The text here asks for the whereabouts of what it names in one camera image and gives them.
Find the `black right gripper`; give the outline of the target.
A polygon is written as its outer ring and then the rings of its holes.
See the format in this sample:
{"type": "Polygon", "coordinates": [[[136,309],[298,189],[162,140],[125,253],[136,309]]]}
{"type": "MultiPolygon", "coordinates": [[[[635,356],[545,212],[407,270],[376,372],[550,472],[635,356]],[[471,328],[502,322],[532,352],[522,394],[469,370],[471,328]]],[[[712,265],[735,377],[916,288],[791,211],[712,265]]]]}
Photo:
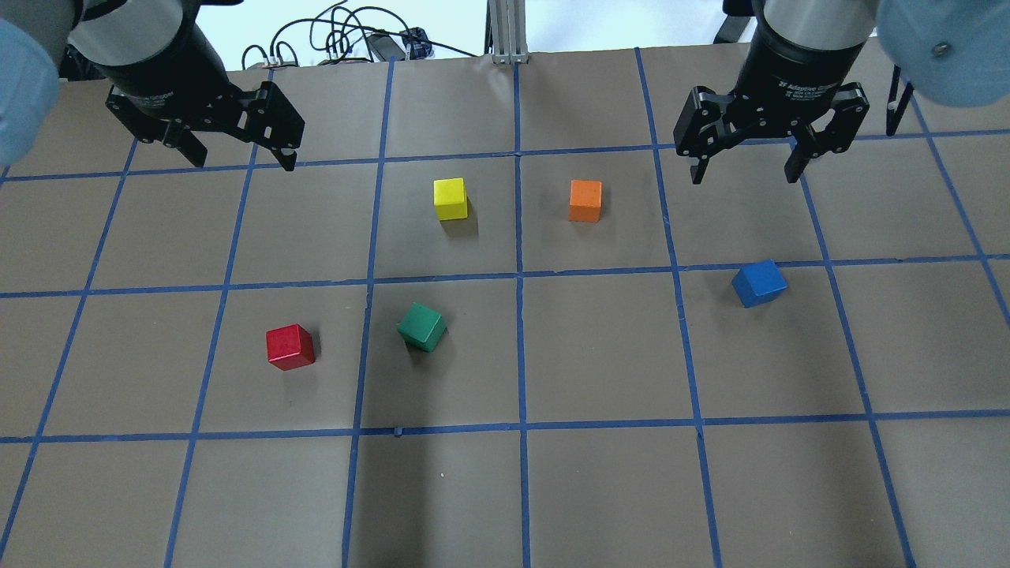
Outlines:
{"type": "Polygon", "coordinates": [[[691,162],[691,183],[702,183],[711,157],[744,140],[791,134],[789,183],[800,179],[812,159],[847,151],[870,108],[861,83],[843,83],[862,48],[806,48],[769,23],[759,24],[730,95],[692,87],[686,97],[672,136],[678,154],[691,162]],[[818,132],[812,123],[829,111],[818,132]]]}

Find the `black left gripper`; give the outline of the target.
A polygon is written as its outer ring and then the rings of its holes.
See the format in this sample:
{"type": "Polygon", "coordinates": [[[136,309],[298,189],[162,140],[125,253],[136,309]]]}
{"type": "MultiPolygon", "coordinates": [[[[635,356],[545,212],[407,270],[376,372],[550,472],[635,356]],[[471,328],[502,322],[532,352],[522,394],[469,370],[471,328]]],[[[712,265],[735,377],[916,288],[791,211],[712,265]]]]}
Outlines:
{"type": "Polygon", "coordinates": [[[106,104],[134,136],[161,136],[200,168],[207,148],[192,130],[232,134],[241,119],[242,141],[266,148],[285,171],[294,171],[305,120],[280,86],[263,80],[241,93],[192,17],[180,20],[166,46],[154,54],[147,46],[131,48],[122,64],[96,60],[113,85],[106,104]]]}

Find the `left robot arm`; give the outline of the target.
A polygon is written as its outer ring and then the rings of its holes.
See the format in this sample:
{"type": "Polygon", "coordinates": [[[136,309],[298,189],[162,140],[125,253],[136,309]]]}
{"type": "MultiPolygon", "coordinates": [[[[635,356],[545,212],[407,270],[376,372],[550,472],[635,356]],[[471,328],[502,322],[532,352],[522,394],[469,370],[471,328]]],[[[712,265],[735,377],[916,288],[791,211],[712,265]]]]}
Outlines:
{"type": "Polygon", "coordinates": [[[204,166],[199,133],[260,145],[293,171],[305,121],[278,85],[245,91],[199,29],[202,1],[4,1],[2,165],[32,150],[60,88],[66,48],[111,82],[106,108],[140,143],[204,166]]]}

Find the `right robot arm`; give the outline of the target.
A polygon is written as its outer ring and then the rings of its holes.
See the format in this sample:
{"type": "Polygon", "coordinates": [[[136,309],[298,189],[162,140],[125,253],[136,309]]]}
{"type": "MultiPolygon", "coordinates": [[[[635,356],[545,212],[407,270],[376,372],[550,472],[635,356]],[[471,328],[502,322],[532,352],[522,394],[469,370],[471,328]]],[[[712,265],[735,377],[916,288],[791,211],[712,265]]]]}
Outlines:
{"type": "Polygon", "coordinates": [[[672,130],[696,185],[714,155],[746,140],[793,140],[790,183],[813,159],[847,151],[870,110],[847,75],[871,35],[893,64],[889,136],[915,93],[967,108],[1008,94],[1006,1],[725,1],[722,10],[755,29],[732,90],[693,87],[672,130]]]}

